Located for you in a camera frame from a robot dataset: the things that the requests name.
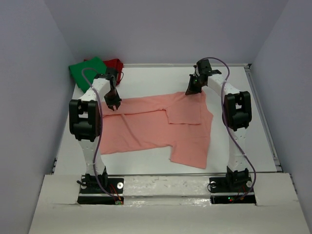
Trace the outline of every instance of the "red cloth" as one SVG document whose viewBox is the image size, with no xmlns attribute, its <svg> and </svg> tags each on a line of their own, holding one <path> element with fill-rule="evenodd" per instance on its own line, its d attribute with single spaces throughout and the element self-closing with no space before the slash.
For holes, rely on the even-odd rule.
<svg viewBox="0 0 312 234">
<path fill-rule="evenodd" d="M 115 68 L 118 71 L 117 85 L 119 85 L 121 81 L 121 71 L 123 68 L 123 63 L 117 58 L 112 59 L 112 60 L 106 60 L 103 62 L 105 63 L 107 67 Z"/>
</svg>

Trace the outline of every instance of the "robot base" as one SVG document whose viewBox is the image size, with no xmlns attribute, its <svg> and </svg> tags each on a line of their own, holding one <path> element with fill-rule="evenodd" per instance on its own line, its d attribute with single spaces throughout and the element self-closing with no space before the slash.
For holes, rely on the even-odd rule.
<svg viewBox="0 0 312 234">
<path fill-rule="evenodd" d="M 251 186 L 251 177 L 249 176 L 248 169 L 244 171 L 232 172 L 227 167 L 227 173 L 225 177 L 211 177 L 209 178 L 208 190 L 212 193 L 238 193 L 248 191 Z"/>
<path fill-rule="evenodd" d="M 109 193 L 111 192 L 110 186 L 112 185 L 116 189 L 116 192 L 118 194 L 123 193 L 123 182 L 124 182 L 123 178 L 120 178 L 120 177 L 109 178 L 108 177 L 108 178 L 106 178 L 106 181 L 107 181 L 106 185 L 103 183 L 101 183 L 101 184 L 107 192 L 109 192 Z M 86 194 L 88 194 L 88 195 L 98 195 L 98 194 L 107 195 L 98 186 L 97 181 L 95 180 L 94 176 L 90 176 L 89 174 L 86 174 L 85 176 L 81 177 L 81 182 L 83 184 L 85 184 L 87 182 L 88 186 L 85 187 L 85 186 L 81 185 L 80 186 L 80 192 L 79 192 L 80 194 L 82 194 L 82 195 L 86 195 Z"/>
</svg>

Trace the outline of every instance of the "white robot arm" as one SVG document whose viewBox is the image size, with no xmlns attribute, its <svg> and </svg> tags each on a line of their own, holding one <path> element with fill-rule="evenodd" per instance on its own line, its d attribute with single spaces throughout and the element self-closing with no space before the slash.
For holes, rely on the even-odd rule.
<svg viewBox="0 0 312 234">
<path fill-rule="evenodd" d="M 215 74 L 208 78 L 208 87 L 212 88 L 219 96 L 221 96 L 221 89 L 222 89 L 223 82 L 224 82 L 224 77 L 220 74 Z M 239 95 L 240 91 L 234 88 L 231 84 L 226 83 L 224 86 L 223 95 L 226 96 L 228 94 Z M 235 141 L 239 144 L 239 146 L 243 150 L 245 150 L 245 135 L 247 131 L 246 128 L 239 128 L 236 131 L 230 128 L 229 130 L 232 136 L 234 137 Z M 230 136 L 229 136 L 229 153 L 230 155 L 229 155 L 229 161 L 228 161 L 228 168 L 232 172 L 244 171 L 245 168 L 247 168 L 248 163 Z"/>
<path fill-rule="evenodd" d="M 237 192 L 251 181 L 247 169 L 249 161 L 244 153 L 246 129 L 252 119 L 251 96 L 249 92 L 242 92 L 226 83 L 228 76 L 224 78 L 219 70 L 212 70 L 208 59 L 222 62 L 217 58 L 199 60 L 194 66 L 194 74 L 190 74 L 190 82 L 185 95 L 200 93 L 203 86 L 208 86 L 221 97 L 223 122 L 229 133 L 230 155 L 226 176 L 210 178 L 211 192 Z"/>
<path fill-rule="evenodd" d="M 102 130 L 101 106 L 98 101 L 104 99 L 110 109 L 114 110 L 114 107 L 118 109 L 121 99 L 116 90 L 116 77 L 117 71 L 107 68 L 105 74 L 96 75 L 92 87 L 82 97 L 69 103 L 70 132 L 81 145 L 86 162 L 84 182 L 80 182 L 85 187 L 96 187 L 97 184 L 101 184 L 106 188 L 108 185 L 106 167 L 98 148 Z"/>
</svg>

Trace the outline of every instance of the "shirt sleeve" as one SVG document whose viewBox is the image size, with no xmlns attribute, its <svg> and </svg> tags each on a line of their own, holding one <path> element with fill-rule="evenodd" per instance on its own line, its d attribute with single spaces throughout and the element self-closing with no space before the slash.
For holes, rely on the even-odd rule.
<svg viewBox="0 0 312 234">
<path fill-rule="evenodd" d="M 171 162 L 206 168 L 210 137 L 198 137 L 176 141 L 172 144 Z"/>
</svg>

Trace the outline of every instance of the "green cloth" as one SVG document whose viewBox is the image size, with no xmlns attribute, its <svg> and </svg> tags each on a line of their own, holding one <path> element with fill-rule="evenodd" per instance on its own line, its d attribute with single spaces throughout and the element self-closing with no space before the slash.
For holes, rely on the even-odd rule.
<svg viewBox="0 0 312 234">
<path fill-rule="evenodd" d="M 70 65 L 69 66 L 69 72 L 70 72 L 71 76 L 74 78 L 77 86 L 84 93 L 90 88 L 90 86 L 88 85 L 88 83 L 86 82 L 86 80 L 83 78 L 83 76 L 81 74 L 82 69 L 86 68 L 86 67 L 94 68 L 97 70 L 98 73 L 101 73 L 101 74 L 105 74 L 105 72 L 106 72 L 106 65 L 98 57 L 94 57 L 91 60 L 81 62 L 81 63 L 77 63 L 75 65 Z M 87 77 L 87 79 L 90 81 L 90 83 L 92 84 L 94 77 L 96 76 L 97 73 L 93 70 L 85 70 L 84 74 Z"/>
</svg>

